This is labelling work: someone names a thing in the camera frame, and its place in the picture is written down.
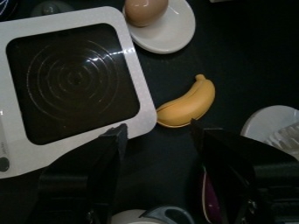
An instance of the white plate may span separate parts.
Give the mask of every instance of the white plate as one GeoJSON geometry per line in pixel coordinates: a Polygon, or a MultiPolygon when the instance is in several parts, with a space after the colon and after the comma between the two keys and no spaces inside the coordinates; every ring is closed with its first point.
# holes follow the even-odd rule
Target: white plate
{"type": "Polygon", "coordinates": [[[184,0],[170,0],[163,16],[147,27],[127,24],[132,40],[152,53],[174,53],[190,43],[195,32],[192,8],[184,0]]]}
{"type": "Polygon", "coordinates": [[[260,109],[248,119],[240,135],[264,142],[267,137],[299,122],[299,110],[287,106],[271,106],[260,109]]]}

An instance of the black object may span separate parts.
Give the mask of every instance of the black object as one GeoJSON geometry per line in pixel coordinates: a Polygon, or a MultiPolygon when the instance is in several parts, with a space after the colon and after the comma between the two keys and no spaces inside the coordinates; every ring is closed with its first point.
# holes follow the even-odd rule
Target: black object
{"type": "Polygon", "coordinates": [[[110,24],[15,38],[6,52],[32,143],[52,143],[136,116],[126,52],[110,24]]]}
{"type": "Polygon", "coordinates": [[[6,21],[14,14],[19,0],[0,0],[0,21],[6,21]]]}
{"type": "Polygon", "coordinates": [[[191,121],[223,224],[299,221],[299,162],[273,146],[191,121]]]}
{"type": "Polygon", "coordinates": [[[28,224],[110,223],[126,147],[127,126],[122,124],[48,166],[28,224]]]}

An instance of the dark table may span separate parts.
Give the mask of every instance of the dark table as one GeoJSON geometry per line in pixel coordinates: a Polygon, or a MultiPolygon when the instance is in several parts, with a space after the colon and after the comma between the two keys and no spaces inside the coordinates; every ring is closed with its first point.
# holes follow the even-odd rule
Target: dark table
{"type": "MultiPolygon", "coordinates": [[[[12,19],[30,17],[42,0],[20,1],[12,19]]],[[[114,6],[120,0],[66,0],[75,10],[114,6]]],[[[239,133],[252,113],[273,105],[299,109],[298,1],[188,0],[196,17],[191,43],[168,55],[135,46],[154,105],[182,96],[196,74],[216,87],[202,120],[239,133]]],[[[116,188],[115,211],[171,204],[190,210],[198,222],[200,164],[190,127],[154,130],[128,141],[116,188]]],[[[0,179],[0,223],[24,223],[36,201],[42,170],[0,179]]]]}

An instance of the concentric circle pattern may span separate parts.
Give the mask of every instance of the concentric circle pattern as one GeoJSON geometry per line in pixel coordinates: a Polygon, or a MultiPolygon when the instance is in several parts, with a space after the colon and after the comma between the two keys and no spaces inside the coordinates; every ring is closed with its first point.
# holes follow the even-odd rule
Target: concentric circle pattern
{"type": "Polygon", "coordinates": [[[118,66],[95,42],[51,44],[32,59],[27,87],[34,104],[47,116],[86,122],[114,102],[118,66]]]}

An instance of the yellow banana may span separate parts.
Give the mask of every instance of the yellow banana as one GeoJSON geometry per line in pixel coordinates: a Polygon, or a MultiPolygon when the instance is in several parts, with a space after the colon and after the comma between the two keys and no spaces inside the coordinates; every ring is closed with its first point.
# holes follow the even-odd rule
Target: yellow banana
{"type": "Polygon", "coordinates": [[[158,123],[168,128],[188,125],[208,111],[215,99],[215,87],[203,74],[196,75],[190,91],[178,99],[168,101],[158,110],[158,123]]]}

